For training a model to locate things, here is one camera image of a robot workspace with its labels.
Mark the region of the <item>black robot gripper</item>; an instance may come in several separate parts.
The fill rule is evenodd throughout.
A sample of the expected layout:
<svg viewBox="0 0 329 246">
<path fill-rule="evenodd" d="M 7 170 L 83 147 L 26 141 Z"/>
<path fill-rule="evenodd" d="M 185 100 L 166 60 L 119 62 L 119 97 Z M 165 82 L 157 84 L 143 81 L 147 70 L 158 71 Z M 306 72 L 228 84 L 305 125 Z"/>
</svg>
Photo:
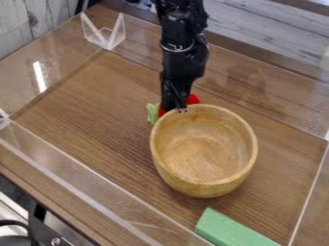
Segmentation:
<svg viewBox="0 0 329 246">
<path fill-rule="evenodd" d="M 191 85 L 205 74 L 210 53 L 209 14 L 203 0 L 154 0 L 154 5 L 162 28 L 161 108 L 186 112 Z"/>
</svg>

